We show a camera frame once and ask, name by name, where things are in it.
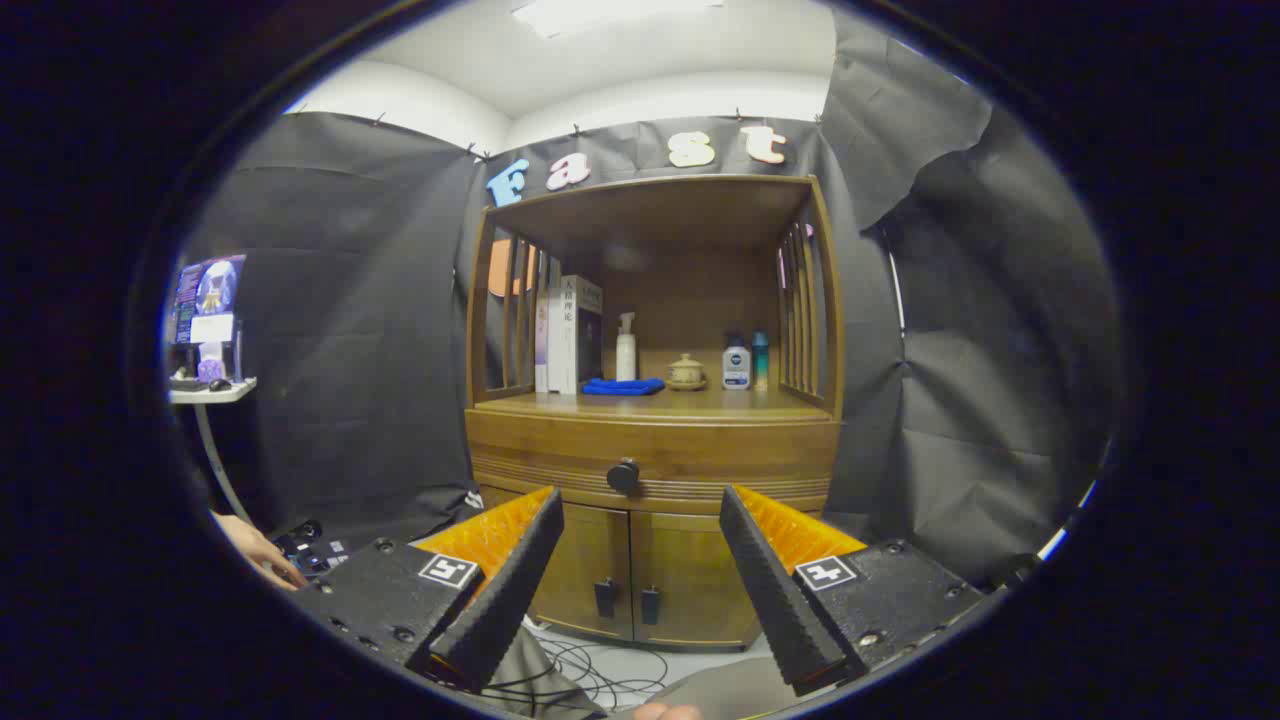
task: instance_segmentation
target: cable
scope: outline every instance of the cable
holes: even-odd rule
[[[671,665],[667,662],[666,657],[663,657],[662,655],[659,655],[658,652],[655,652],[653,650],[649,650],[649,648],[636,648],[636,650],[644,650],[649,655],[653,655],[654,657],[657,657],[659,662],[662,662],[662,675],[657,680],[652,680],[652,679],[646,679],[646,678],[634,678],[634,679],[625,679],[625,680],[613,680],[613,679],[607,678],[603,673],[600,673],[599,670],[595,669],[595,662],[591,660],[591,653],[588,652],[586,648],[590,648],[590,647],[603,647],[603,648],[617,650],[617,646],[605,644],[605,643],[572,643],[572,642],[561,641],[561,639],[556,639],[556,638],[539,637],[538,634],[534,634],[534,637],[538,639],[538,642],[540,644],[552,646],[552,647],[556,648],[556,651],[549,657],[550,665],[545,670],[543,670],[543,671],[540,671],[540,673],[538,673],[535,675],[529,675],[526,678],[520,678],[520,679],[516,679],[516,680],[507,680],[507,682],[503,682],[503,683],[495,683],[495,684],[492,684],[492,685],[485,685],[484,688],[480,688],[479,692],[472,692],[472,691],[461,688],[458,685],[453,685],[452,683],[443,682],[439,678],[433,678],[433,679],[435,679],[440,684],[443,684],[445,687],[449,687],[449,688],[452,688],[454,691],[465,692],[467,694],[474,694],[474,696],[479,696],[479,697],[488,697],[488,698],[493,698],[493,700],[506,700],[506,701],[511,701],[511,700],[526,700],[527,698],[529,700],[529,712],[530,712],[530,716],[532,716],[532,715],[536,714],[536,710],[538,710],[539,705],[557,706],[557,707],[572,707],[575,710],[589,710],[589,708],[580,707],[580,706],[576,706],[576,705],[566,705],[563,702],[539,701],[538,700],[538,698],[543,698],[543,697],[557,697],[557,696],[564,696],[564,694],[571,694],[571,693],[581,692],[584,696],[586,696],[586,698],[590,702],[596,702],[596,698],[599,697],[599,693],[602,691],[607,689],[607,691],[609,691],[609,694],[613,696],[613,705],[611,707],[611,711],[616,712],[618,710],[618,688],[622,688],[622,691],[627,692],[627,693],[645,693],[645,692],[654,692],[655,693],[655,692],[660,692],[660,691],[663,691],[663,689],[667,688],[666,680],[667,680],[668,673],[671,671]],[[577,675],[576,678],[570,678],[567,675],[567,673],[564,671],[566,666],[581,670],[581,674]],[[531,683],[531,682],[534,682],[534,680],[536,680],[539,678],[544,678],[548,674],[550,674],[552,671],[561,673],[562,675],[564,675],[566,680],[573,683],[577,687],[576,688],[567,688],[567,689],[562,689],[562,691],[548,691],[548,692],[534,692],[532,689],[522,691],[522,689],[515,689],[513,688],[513,685],[521,685],[521,684],[525,684],[525,683]],[[589,684],[589,685],[581,684],[582,680],[586,680],[586,679],[590,679],[593,684]]]
[[[591,675],[593,679],[598,678],[599,682],[600,682],[600,684],[590,687],[590,688],[584,687],[582,689],[584,691],[590,691],[593,693],[598,693],[600,689],[608,688],[609,693],[613,696],[613,710],[614,711],[617,711],[617,708],[618,708],[618,693],[617,693],[617,688],[618,687],[621,687],[625,692],[631,692],[631,693],[650,692],[650,688],[654,688],[654,687],[657,687],[658,691],[662,691],[662,689],[666,689],[666,687],[667,687],[666,685],[666,679],[667,679],[667,674],[671,671],[671,666],[667,662],[666,657],[663,657],[662,655],[659,655],[658,652],[655,652],[653,650],[641,648],[645,652],[648,652],[649,655],[653,655],[654,657],[657,657],[659,662],[662,662],[662,675],[657,680],[650,680],[650,679],[645,679],[645,678],[626,679],[626,680],[612,680],[612,679],[604,676],[604,674],[602,674],[602,673],[599,673],[598,670],[594,669],[594,664],[590,660],[591,656],[590,656],[589,652],[586,652],[586,648],[589,648],[589,647],[617,648],[617,646],[604,644],[604,643],[579,644],[579,643],[570,643],[570,642],[564,642],[564,641],[557,641],[557,639],[553,639],[553,638],[541,638],[541,637],[538,637],[538,635],[534,635],[534,637],[538,638],[539,642],[545,642],[545,643],[549,643],[549,644],[556,644],[556,646],[564,647],[564,650],[561,650],[559,652],[557,652],[553,656],[553,662],[556,662],[556,664],[562,662],[561,656],[563,656],[566,652],[581,651],[584,655],[586,655],[586,657],[588,657],[588,667],[585,669],[585,673],[579,679],[585,678],[588,675]],[[573,662],[568,662],[568,664],[570,665],[575,665],[576,667],[580,667],[580,669],[582,667],[581,665],[576,665]],[[640,685],[640,687],[635,687],[634,683],[644,683],[644,684]],[[595,697],[596,697],[596,694],[591,696],[591,701],[593,702],[595,701]]]

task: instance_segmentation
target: blue towel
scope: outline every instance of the blue towel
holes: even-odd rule
[[[658,378],[648,380],[602,380],[594,378],[582,386],[582,395],[653,395],[667,387]]]

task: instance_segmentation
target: black cable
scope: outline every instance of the black cable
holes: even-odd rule
[[[511,685],[518,685],[518,684],[522,684],[522,683],[531,683],[531,682],[536,680],[538,678],[541,678],[541,676],[547,675],[552,670],[556,670],[554,665],[552,665],[550,667],[543,670],[541,673],[539,673],[536,675],[530,675],[527,678],[521,678],[518,680],[511,680],[511,682],[507,682],[507,683],[494,683],[492,685],[485,685],[485,687],[483,687],[480,689],[483,689],[483,691],[490,691],[490,689],[494,689],[494,688],[509,688]]]
[[[658,687],[658,691],[653,691],[653,692],[659,692],[662,689],[666,689],[666,687],[667,687],[666,685],[666,679],[667,679],[667,675],[671,671],[671,665],[667,662],[666,657],[663,657],[662,655],[659,655],[658,652],[655,652],[653,650],[640,648],[640,650],[644,650],[645,652],[648,652],[649,655],[653,655],[654,657],[658,659],[659,662],[662,662],[662,676],[659,676],[657,680],[650,680],[650,679],[645,679],[645,678],[626,679],[626,680],[612,680],[612,679],[604,676],[603,673],[599,673],[598,670],[594,670],[594,664],[591,664],[591,661],[590,661],[591,655],[589,652],[586,652],[585,648],[589,648],[589,647],[603,647],[603,648],[614,648],[616,650],[617,646],[604,644],[604,643],[577,644],[577,643],[568,643],[568,642],[564,642],[564,641],[556,641],[556,639],[552,639],[552,638],[538,638],[538,639],[540,642],[554,643],[557,646],[567,646],[566,650],[562,650],[562,651],[559,651],[559,652],[557,652],[554,655],[553,662],[561,662],[561,656],[564,655],[564,652],[568,652],[568,651],[582,651],[582,653],[586,655],[588,662],[590,665],[590,667],[586,669],[588,671],[584,673],[582,678],[585,678],[586,675],[593,675],[594,678],[599,678],[599,680],[602,683],[602,684],[595,685],[593,688],[582,688],[582,689],[584,691],[590,689],[590,691],[596,691],[598,692],[598,691],[600,691],[603,688],[608,688],[609,693],[613,696],[613,710],[614,711],[618,707],[618,693],[617,693],[617,689],[616,689],[618,687],[623,688],[625,692],[631,692],[631,693],[650,692],[650,688],[653,688],[655,685]],[[644,683],[644,684],[640,685],[640,687],[634,687],[632,683]]]
[[[589,647],[603,647],[603,648],[614,648],[614,650],[617,650],[617,646],[605,644],[605,643],[571,643],[571,642],[567,642],[567,641],[559,641],[559,639],[553,639],[553,638],[540,638],[538,635],[534,635],[534,637],[539,641],[539,643],[550,644],[550,646],[554,646],[554,647],[558,648],[554,652],[554,655],[550,656],[550,666],[548,666],[541,673],[538,673],[535,675],[529,675],[527,678],[520,678],[517,680],[508,680],[508,682],[504,682],[504,683],[495,683],[495,684],[492,684],[492,685],[485,685],[484,688],[480,688],[479,692],[466,691],[466,689],[462,689],[460,687],[452,685],[451,683],[442,683],[442,684],[444,684],[445,687],[452,687],[453,689],[457,689],[460,692],[466,692],[468,694],[476,694],[476,696],[480,696],[480,697],[489,697],[489,698],[494,698],[494,700],[508,700],[509,701],[509,700],[517,700],[517,698],[518,700],[524,700],[524,698],[527,697],[529,698],[529,712],[530,712],[531,716],[534,714],[536,714],[538,698],[539,697],[554,697],[554,696],[563,696],[563,694],[575,693],[575,692],[582,692],[582,694],[588,696],[589,701],[595,702],[596,697],[599,696],[599,692],[603,691],[603,689],[608,689],[609,694],[613,696],[612,710],[617,711],[617,708],[618,708],[618,691],[617,691],[617,688],[620,688],[620,687],[623,689],[623,692],[628,692],[628,693],[660,692],[660,691],[663,691],[663,689],[667,688],[666,679],[667,679],[668,673],[671,671],[671,665],[667,662],[666,657],[663,657],[662,655],[659,655],[658,652],[655,652],[653,650],[649,650],[649,648],[637,648],[637,650],[644,650],[649,655],[653,655],[654,657],[658,659],[659,662],[662,662],[662,675],[657,680],[650,680],[650,679],[646,679],[646,678],[634,678],[634,679],[625,679],[625,680],[613,680],[611,678],[607,678],[603,673],[600,673],[599,670],[595,669],[595,662],[591,660],[591,653],[586,652],[586,648],[589,648]],[[572,657],[573,660],[564,659],[564,655],[570,655],[570,657]],[[580,665],[579,662],[575,662],[575,660],[582,660],[585,662],[585,665]],[[572,667],[576,667],[576,669],[581,670],[582,674],[579,675],[579,676],[576,676],[576,678],[568,678],[567,674],[564,674],[564,665],[570,665]],[[549,691],[549,692],[532,692],[532,689],[529,689],[529,691],[506,689],[506,688],[511,688],[512,685],[520,685],[520,684],[524,684],[524,683],[531,683],[532,680],[536,680],[539,678],[547,676],[552,671],[558,671],[562,675],[566,675],[564,679],[568,680],[568,682],[571,682],[571,683],[573,683],[573,684],[576,684],[577,688],[568,688],[568,689],[563,689],[563,691]],[[595,682],[595,684],[593,684],[593,685],[581,685],[580,683],[582,680],[588,679],[588,678],[590,678],[593,682]],[[639,685],[639,687],[635,687],[636,683],[643,683],[643,684]],[[650,688],[654,688],[654,687],[657,687],[658,689],[657,691],[652,691]],[[495,693],[512,693],[512,694],[485,694],[485,691],[493,691]],[[584,707],[579,707],[579,706],[573,706],[573,705],[564,705],[564,703],[558,703],[558,702],[547,702],[547,701],[544,701],[541,705],[558,706],[558,707],[575,707],[577,710],[586,710]]]

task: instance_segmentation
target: white table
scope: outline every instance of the white table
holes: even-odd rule
[[[209,414],[205,413],[205,406],[236,402],[248,395],[248,391],[255,387],[257,387],[257,378],[246,378],[244,382],[232,383],[232,387],[228,389],[218,392],[210,392],[207,389],[169,391],[169,402],[172,405],[195,406],[196,427],[200,428],[200,441],[205,445],[205,455],[209,456],[209,465],[214,469],[214,477],[218,478],[218,484],[223,488],[223,493],[227,496],[227,502],[230,503],[232,510],[236,511],[236,515],[238,515],[241,520],[244,520],[250,525],[253,523],[248,519],[248,512],[244,512],[244,506],[239,503],[239,497],[236,496],[236,489],[232,488],[232,482],[227,478],[227,470],[223,469],[223,461],[218,456],[218,446],[214,445],[214,433],[209,430]]]

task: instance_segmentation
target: human hand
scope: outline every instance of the human hand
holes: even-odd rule
[[[668,707],[660,702],[646,702],[631,714],[635,720],[703,720],[703,711],[692,705]]]
[[[218,527],[227,534],[227,539],[232,541],[236,550],[264,578],[287,591],[294,591],[307,584],[307,579],[302,577],[302,573],[285,560],[280,555],[280,550],[271,544],[271,541],[266,539],[257,528],[236,515],[219,515],[218,512],[210,512],[210,515],[214,516],[214,520],[218,520]],[[264,564],[269,565],[270,569],[265,568]]]

